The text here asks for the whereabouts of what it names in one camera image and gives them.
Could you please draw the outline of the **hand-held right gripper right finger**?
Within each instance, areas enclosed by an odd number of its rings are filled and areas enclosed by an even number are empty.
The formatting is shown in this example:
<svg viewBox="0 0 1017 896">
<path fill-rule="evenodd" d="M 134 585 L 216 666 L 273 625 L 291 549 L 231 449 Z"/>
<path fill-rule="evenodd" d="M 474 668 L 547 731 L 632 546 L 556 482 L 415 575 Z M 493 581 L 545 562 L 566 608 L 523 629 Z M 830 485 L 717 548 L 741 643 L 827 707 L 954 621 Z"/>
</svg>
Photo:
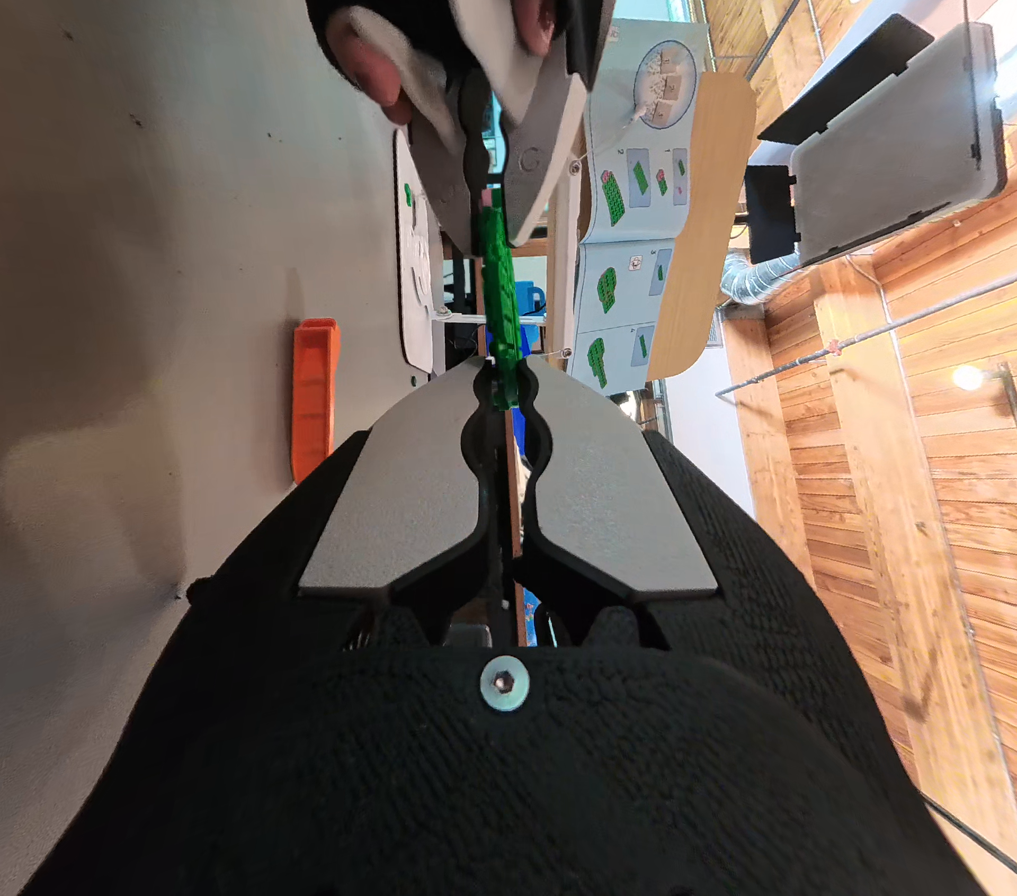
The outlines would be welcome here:
<svg viewBox="0 0 1017 896">
<path fill-rule="evenodd" d="M 521 583 L 547 604 L 714 595 L 717 580 L 639 425 L 544 360 L 522 361 L 519 378 L 533 450 Z"/>
</svg>

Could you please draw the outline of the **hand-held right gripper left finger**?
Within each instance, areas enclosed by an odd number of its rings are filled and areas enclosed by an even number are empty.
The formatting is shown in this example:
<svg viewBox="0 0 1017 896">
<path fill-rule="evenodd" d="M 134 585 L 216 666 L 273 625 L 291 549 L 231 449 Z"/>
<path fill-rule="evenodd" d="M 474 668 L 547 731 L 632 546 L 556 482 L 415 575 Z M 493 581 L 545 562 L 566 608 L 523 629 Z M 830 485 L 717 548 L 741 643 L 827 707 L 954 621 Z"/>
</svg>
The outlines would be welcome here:
<svg viewBox="0 0 1017 896">
<path fill-rule="evenodd" d="M 381 415 L 299 580 L 308 596 L 463 606 L 487 577 L 488 498 L 463 437 L 480 401 L 469 359 Z"/>
</svg>

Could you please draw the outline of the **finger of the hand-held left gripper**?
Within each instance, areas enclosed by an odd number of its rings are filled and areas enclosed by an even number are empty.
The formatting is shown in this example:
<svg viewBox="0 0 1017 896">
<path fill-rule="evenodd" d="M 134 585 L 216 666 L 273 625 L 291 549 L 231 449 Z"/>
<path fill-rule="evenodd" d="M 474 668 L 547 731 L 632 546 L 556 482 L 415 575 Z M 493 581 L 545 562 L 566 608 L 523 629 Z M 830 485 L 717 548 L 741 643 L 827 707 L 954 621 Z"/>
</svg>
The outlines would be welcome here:
<svg viewBox="0 0 1017 896">
<path fill-rule="evenodd" d="M 566 56 L 543 60 L 526 115 L 506 136 L 502 201 L 512 246 L 529 241 L 566 169 L 588 97 L 581 75 L 569 72 Z"/>
<path fill-rule="evenodd" d="M 484 139 L 489 116 L 473 116 L 465 141 L 448 150 L 431 123 L 413 116 L 408 139 L 426 200 L 440 229 L 464 256 L 480 256 L 480 196 L 486 190 L 491 161 Z"/>
</svg>

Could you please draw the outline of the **green lego plate assembly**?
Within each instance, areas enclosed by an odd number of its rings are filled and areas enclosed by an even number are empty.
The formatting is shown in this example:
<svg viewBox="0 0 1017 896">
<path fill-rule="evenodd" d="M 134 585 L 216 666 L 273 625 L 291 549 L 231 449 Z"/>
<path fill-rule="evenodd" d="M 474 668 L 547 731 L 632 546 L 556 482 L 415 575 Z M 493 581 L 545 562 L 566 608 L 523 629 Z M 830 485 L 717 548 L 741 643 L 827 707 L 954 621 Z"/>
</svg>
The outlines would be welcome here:
<svg viewBox="0 0 1017 896">
<path fill-rule="evenodd" d="M 523 356 L 515 270 L 500 186 L 489 186 L 481 192 L 476 231 L 486 328 L 490 335 L 488 355 L 495 367 L 493 403 L 505 412 L 519 405 L 518 368 Z"/>
</svg>

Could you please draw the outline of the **lego instruction booklet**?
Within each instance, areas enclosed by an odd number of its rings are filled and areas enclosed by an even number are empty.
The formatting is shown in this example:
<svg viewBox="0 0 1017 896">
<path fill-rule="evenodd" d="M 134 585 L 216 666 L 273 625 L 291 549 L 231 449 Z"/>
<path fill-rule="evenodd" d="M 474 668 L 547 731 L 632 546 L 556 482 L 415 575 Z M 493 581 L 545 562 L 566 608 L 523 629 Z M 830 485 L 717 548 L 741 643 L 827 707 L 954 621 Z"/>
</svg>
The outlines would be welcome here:
<svg viewBox="0 0 1017 896">
<path fill-rule="evenodd" d="M 649 380 L 655 331 L 693 197 L 703 24 L 619 19 L 584 118 L 591 218 L 578 243 L 569 374 L 604 396 Z"/>
</svg>

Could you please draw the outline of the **orange brick separator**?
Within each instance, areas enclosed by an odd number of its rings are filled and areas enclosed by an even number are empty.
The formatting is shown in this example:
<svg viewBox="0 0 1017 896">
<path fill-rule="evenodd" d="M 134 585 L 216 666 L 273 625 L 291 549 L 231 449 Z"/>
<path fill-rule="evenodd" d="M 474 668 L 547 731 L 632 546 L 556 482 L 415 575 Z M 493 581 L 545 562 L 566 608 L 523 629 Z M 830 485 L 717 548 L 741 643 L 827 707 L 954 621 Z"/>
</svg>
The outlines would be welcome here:
<svg viewBox="0 0 1017 896">
<path fill-rule="evenodd" d="M 294 330 L 290 465 L 303 482 L 335 446 L 336 371 L 341 333 L 335 318 L 308 318 Z"/>
</svg>

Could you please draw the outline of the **white wooden book stand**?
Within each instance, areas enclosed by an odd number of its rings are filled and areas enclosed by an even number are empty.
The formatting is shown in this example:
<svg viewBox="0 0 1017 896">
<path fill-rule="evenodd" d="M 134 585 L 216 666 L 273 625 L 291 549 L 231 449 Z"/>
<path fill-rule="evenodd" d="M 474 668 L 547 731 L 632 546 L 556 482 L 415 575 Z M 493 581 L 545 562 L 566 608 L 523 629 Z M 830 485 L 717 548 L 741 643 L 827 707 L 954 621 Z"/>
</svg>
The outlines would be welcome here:
<svg viewBox="0 0 1017 896">
<path fill-rule="evenodd" d="M 756 144 L 755 124 L 756 95 L 744 77 L 731 73 L 701 77 L 691 142 L 692 203 L 680 233 L 664 242 L 672 254 L 645 381 L 684 374 L 707 349 L 744 169 Z M 515 259 L 546 259 L 546 314 L 521 312 L 520 317 L 523 328 L 540 331 L 545 357 L 561 369 L 566 368 L 566 352 L 578 334 L 573 276 L 581 219 L 592 213 L 582 200 L 586 185 L 584 162 L 570 157 L 550 197 L 546 236 L 513 249 Z"/>
</svg>

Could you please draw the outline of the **metal ceiling pipe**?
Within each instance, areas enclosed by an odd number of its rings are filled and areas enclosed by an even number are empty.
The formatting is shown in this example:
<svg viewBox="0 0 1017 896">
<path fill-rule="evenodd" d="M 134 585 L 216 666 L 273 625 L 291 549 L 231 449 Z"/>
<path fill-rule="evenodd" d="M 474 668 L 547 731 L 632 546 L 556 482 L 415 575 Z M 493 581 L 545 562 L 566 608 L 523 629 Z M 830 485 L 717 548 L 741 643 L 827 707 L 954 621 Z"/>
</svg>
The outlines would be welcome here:
<svg viewBox="0 0 1017 896">
<path fill-rule="evenodd" d="M 807 353 L 804 356 L 800 356 L 796 359 L 787 361 L 783 364 L 777 365 L 772 369 L 766 370 L 762 373 L 758 373 L 747 378 L 744 381 L 733 383 L 728 387 L 722 389 L 715 393 L 716 399 L 724 399 L 738 392 L 741 389 L 754 387 L 763 381 L 768 381 L 769 379 L 776 378 L 777 375 L 784 372 L 802 368 L 803 366 L 818 362 L 829 357 L 840 357 L 843 352 L 847 349 L 869 342 L 873 339 L 882 337 L 883 335 L 890 334 L 892 331 L 899 328 L 905 328 L 916 324 L 919 321 L 925 320 L 928 318 L 933 318 L 938 316 L 940 313 L 947 311 L 953 307 L 972 302 L 975 299 L 979 299 L 988 294 L 992 294 L 1003 289 L 1008 289 L 1016 285 L 1016 274 L 1011 274 L 1009 276 L 994 280 L 983 286 L 977 287 L 975 289 L 967 290 L 963 293 L 952 296 L 942 302 L 936 303 L 932 306 L 925 307 L 922 310 L 908 315 L 903 318 L 894 319 L 886 322 L 882 326 L 877 328 L 871 328 L 861 331 L 855 335 L 850 336 L 847 339 L 830 340 L 825 347 L 816 350 L 814 352 Z"/>
</svg>

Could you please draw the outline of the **grey hanging panel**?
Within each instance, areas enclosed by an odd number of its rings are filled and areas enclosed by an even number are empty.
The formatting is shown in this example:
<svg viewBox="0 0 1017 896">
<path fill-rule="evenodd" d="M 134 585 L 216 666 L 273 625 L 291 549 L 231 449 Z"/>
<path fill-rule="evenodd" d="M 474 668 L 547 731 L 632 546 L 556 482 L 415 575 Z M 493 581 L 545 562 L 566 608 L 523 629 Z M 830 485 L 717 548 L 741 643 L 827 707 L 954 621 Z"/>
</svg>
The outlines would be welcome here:
<svg viewBox="0 0 1017 896">
<path fill-rule="evenodd" d="M 759 133 L 747 256 L 812 267 L 998 195 L 1008 180 L 995 32 L 891 14 Z"/>
</svg>

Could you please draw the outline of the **silver ventilation duct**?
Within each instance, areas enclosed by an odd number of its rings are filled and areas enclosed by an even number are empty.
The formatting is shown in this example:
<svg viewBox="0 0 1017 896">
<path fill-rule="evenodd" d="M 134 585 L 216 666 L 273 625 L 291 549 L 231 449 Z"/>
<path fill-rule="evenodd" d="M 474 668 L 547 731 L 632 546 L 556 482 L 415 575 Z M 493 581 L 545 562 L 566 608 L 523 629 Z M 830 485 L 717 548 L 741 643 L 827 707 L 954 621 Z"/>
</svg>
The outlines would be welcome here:
<svg viewBox="0 0 1017 896">
<path fill-rule="evenodd" d="M 800 267 L 798 248 L 757 264 L 746 253 L 731 250 L 724 258 L 720 292 L 735 304 L 762 304 L 795 279 Z"/>
</svg>

